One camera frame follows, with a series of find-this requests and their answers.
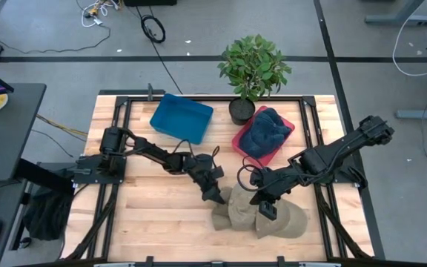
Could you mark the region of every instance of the wooden tabletop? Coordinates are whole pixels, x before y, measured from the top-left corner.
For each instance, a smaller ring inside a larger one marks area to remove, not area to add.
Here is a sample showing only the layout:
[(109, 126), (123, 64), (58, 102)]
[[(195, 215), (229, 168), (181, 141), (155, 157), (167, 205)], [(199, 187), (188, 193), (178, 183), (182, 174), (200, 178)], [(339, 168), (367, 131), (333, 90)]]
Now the wooden tabletop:
[[(315, 96), (317, 110), (326, 144), (343, 136), (342, 123), (334, 96)], [(110, 126), (116, 96), (98, 96), (88, 134), (85, 154), (97, 154), (103, 130)], [(201, 145), (193, 145), (195, 154), (211, 154), (219, 145), (215, 157), (225, 176), (219, 186), (236, 184), (236, 173), (242, 166), (242, 156), (231, 147), (231, 140), (241, 126), (231, 122), (227, 102), (203, 102), (214, 109), (211, 123)], [(131, 108), (130, 129), (160, 148), (172, 151), (178, 139), (156, 132), (149, 124), (158, 102), (134, 102)], [(292, 122), (296, 129), (268, 165), (281, 168), (287, 159), (305, 149), (305, 137), (299, 105), (293, 102), (258, 102), (256, 108), (266, 105)], [(308, 118), (312, 126), (310, 111)], [(186, 151), (182, 145), (180, 151)], [(367, 224), (358, 190), (351, 184), (334, 185), (342, 224), (363, 251), (373, 254)], [(93, 222), (99, 186), (90, 185), (72, 204), (67, 224), (65, 248), (67, 256), (79, 244)], [(215, 231), (211, 222), (212, 202), (203, 202), (197, 184), (187, 175), (171, 176), (155, 162), (142, 156), (128, 157), (125, 182), (119, 189), (111, 237), (109, 261), (141, 261), (154, 256), (155, 261), (276, 261), (285, 256), (287, 261), (325, 260), (325, 252), (312, 186), (297, 186), (283, 197), (308, 215), (307, 231), (300, 238), (256, 238), (252, 231)], [(334, 255), (338, 256), (337, 241), (329, 223)], [(102, 242), (98, 242), (100, 251)]]

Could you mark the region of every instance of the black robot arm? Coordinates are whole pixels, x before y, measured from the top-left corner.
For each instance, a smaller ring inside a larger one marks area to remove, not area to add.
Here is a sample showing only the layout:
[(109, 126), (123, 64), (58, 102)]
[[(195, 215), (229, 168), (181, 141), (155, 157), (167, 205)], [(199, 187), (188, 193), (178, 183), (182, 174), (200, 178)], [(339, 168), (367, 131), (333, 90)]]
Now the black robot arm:
[(358, 129), (335, 142), (306, 149), (291, 157), (287, 167), (276, 170), (256, 168), (250, 184), (258, 189), (250, 204), (259, 205), (260, 213), (275, 220), (276, 209), (272, 204), (283, 194), (289, 194), (296, 185), (330, 182), (347, 156), (364, 146), (387, 144), (393, 132), (380, 117), (369, 116), (360, 122)]
[[(124, 153), (114, 152), (125, 137), (134, 140), (133, 150)], [(191, 152), (169, 153), (150, 143), (146, 138), (136, 136), (126, 128), (112, 126), (105, 129), (100, 146), (102, 154), (107, 156), (130, 156), (133, 154), (144, 156), (154, 162), (159, 163), (169, 174), (188, 174), (193, 182), (199, 185), (202, 192), (202, 199), (225, 204), (220, 196), (220, 189), (216, 179), (223, 177), (221, 166), (215, 165), (214, 156), (218, 153), (217, 147), (212, 155), (193, 155)]]

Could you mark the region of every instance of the gray floor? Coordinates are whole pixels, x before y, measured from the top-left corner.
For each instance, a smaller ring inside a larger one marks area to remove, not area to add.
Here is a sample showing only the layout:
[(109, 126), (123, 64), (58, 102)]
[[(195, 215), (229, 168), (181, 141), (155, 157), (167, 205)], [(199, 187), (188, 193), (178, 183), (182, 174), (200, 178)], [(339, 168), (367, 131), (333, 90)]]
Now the gray floor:
[[(91, 1), (80, 0), (85, 4)], [(389, 57), (397, 27), (369, 26), (365, 14), (399, 9), (403, 1), (374, 3), (360, 0), (322, 0), (336, 56)], [(289, 56), (325, 56), (325, 48), (312, 1), (290, 0), (179, 0), (173, 7), (154, 7), (167, 31), (158, 46), (163, 56), (219, 55), (234, 39), (260, 33)], [(417, 12), (427, 15), (427, 1)], [(31, 53), (6, 49), (4, 56), (155, 56), (138, 19), (127, 10), (109, 10), (102, 17), (111, 38), (97, 48), (78, 53)], [(80, 25), (80, 10), (73, 0), (8, 0), (0, 14), (0, 39), (22, 50), (77, 48), (95, 44), (106, 34)], [(397, 56), (427, 56), (427, 27), (406, 28)], [(185, 93), (230, 93), (218, 78), (218, 62), (167, 62)], [(335, 94), (328, 63), (289, 62), (293, 73), (283, 93)], [(427, 71), (427, 64), (401, 64), (410, 73)], [(364, 148), (363, 162), (377, 215), (385, 255), (390, 260), (427, 262), (427, 160), (421, 146), (420, 122), (394, 118), (397, 109), (423, 108), (427, 76), (407, 77), (389, 63), (340, 63), (345, 95), (355, 125), (367, 115), (380, 115), (395, 129), (394, 140), (382, 147)], [(100, 89), (143, 89), (147, 83), (175, 93), (159, 62), (110, 63), (0, 63), (7, 82), (43, 82), (47, 92), (40, 114), (70, 127), (89, 128)], [(49, 133), (77, 156), (84, 144), (40, 122), (34, 128)], [(73, 161), (44, 136), (31, 134), (24, 157), (31, 161)], [(6, 253), (2, 266), (53, 260), (61, 242), (38, 243)]]

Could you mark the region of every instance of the blue cloth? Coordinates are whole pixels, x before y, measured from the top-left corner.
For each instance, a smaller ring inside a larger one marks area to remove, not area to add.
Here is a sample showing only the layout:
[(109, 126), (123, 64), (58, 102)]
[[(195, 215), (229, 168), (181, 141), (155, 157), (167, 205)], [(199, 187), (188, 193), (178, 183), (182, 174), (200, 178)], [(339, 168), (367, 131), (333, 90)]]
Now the blue cloth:
[(249, 156), (259, 159), (281, 146), (291, 133), (273, 108), (258, 113), (242, 137), (239, 146)]

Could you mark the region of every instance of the blue bin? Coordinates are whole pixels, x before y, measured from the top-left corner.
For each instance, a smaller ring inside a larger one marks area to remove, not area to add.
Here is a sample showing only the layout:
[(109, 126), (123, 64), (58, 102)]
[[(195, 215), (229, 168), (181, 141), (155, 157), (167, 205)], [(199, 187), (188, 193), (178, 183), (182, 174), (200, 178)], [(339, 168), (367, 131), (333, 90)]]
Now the blue bin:
[(158, 132), (200, 145), (213, 113), (212, 107), (166, 93), (150, 124)]

